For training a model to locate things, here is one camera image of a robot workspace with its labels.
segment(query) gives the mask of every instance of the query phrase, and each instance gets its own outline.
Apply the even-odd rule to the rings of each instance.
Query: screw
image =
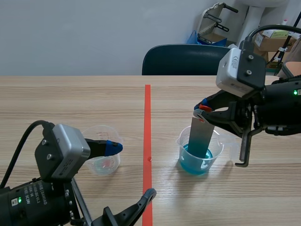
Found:
[[[251,75],[251,74],[252,74],[252,71],[251,71],[251,70],[247,70],[247,71],[246,71],[246,74],[247,74],[247,75]]]
[[[42,145],[47,145],[48,144],[48,141],[47,140],[43,140],[42,141]]]
[[[47,160],[51,160],[52,159],[52,154],[48,154],[47,155]]]

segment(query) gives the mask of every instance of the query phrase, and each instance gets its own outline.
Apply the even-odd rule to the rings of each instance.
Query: white wall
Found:
[[[266,8],[263,12],[260,25],[280,24],[284,19],[288,20],[287,25],[293,25],[300,11],[300,0],[288,0],[281,7]]]
[[[185,43],[212,0],[2,0],[0,75],[141,74],[146,52]],[[235,41],[246,6],[223,15]]]

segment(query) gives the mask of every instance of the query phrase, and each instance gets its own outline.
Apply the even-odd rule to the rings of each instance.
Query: black cable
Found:
[[[8,169],[7,169],[7,171],[6,171],[6,173],[5,173],[4,177],[3,177],[3,180],[2,180],[1,185],[0,185],[0,189],[5,187],[5,185],[6,185],[7,181],[8,181],[8,178],[9,178],[11,172],[13,171],[13,168],[14,168],[14,166],[15,166],[15,163],[17,162],[17,159],[18,159],[18,156],[19,156],[19,154],[20,154],[20,152],[21,152],[21,150],[22,150],[22,147],[23,147],[25,141],[27,140],[29,134],[30,134],[30,133],[33,131],[33,129],[36,128],[37,126],[42,125],[42,126],[44,127],[44,126],[46,126],[46,125],[48,125],[48,124],[49,124],[49,122],[43,121],[43,120],[35,121],[35,122],[32,123],[32,124],[27,128],[27,130],[24,132],[24,134],[23,134],[23,136],[22,136],[22,138],[21,138],[21,140],[20,140],[20,142],[19,142],[19,144],[18,144],[18,146],[17,146],[17,148],[16,148],[16,150],[15,150],[15,153],[14,153],[14,155],[13,155],[11,161],[10,161],[10,164],[9,164],[9,166],[8,166]]]
[[[267,25],[267,26],[263,26],[263,27],[259,27],[256,30],[252,31],[245,40],[247,41],[252,41],[252,38],[254,37],[255,34],[257,34],[258,32],[261,31],[265,31],[265,30],[271,30],[271,29],[276,29],[276,30],[284,30],[284,31],[288,31],[288,32],[295,32],[298,34],[301,34],[301,29],[298,27],[292,27],[292,26],[287,26],[287,25]]]

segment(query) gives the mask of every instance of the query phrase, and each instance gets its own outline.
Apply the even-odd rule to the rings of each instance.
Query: empty plastic cup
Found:
[[[238,144],[235,143],[235,137],[231,135],[220,135],[215,130],[213,131],[209,143],[206,158],[198,158],[190,154],[188,152],[190,128],[191,126],[186,127],[176,141],[180,147],[180,164],[187,172],[199,175],[207,173],[226,145],[230,147],[230,157],[235,158],[237,156],[239,147]]]
[[[93,140],[110,140],[122,144],[123,139],[118,132],[110,126],[93,126],[83,133],[85,138]],[[116,154],[107,157],[96,157],[89,159],[85,165],[96,175],[108,175],[114,172],[120,164],[120,155]]]

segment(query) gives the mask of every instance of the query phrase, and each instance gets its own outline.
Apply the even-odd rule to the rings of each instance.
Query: cardboard box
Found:
[[[262,56],[266,60],[266,62],[268,62],[269,60],[272,59],[272,57],[274,56],[274,54],[276,52],[260,51],[259,48],[255,45],[254,46],[254,53]],[[287,52],[284,53],[282,62],[285,61],[288,54],[289,53],[287,53]],[[274,73],[275,71],[279,72],[280,68],[277,68],[277,64],[278,64],[278,62],[276,60],[273,60],[270,64],[268,64],[266,66],[267,72],[272,72],[272,73]]]
[[[283,30],[265,30],[262,34],[268,38],[283,38],[288,37],[288,31]]]
[[[260,51],[276,52],[280,47],[283,47],[285,40],[285,37],[270,39],[263,36],[262,33],[258,33],[255,36],[254,43]],[[292,46],[295,42],[296,39],[292,37],[287,45],[287,52],[291,51]]]

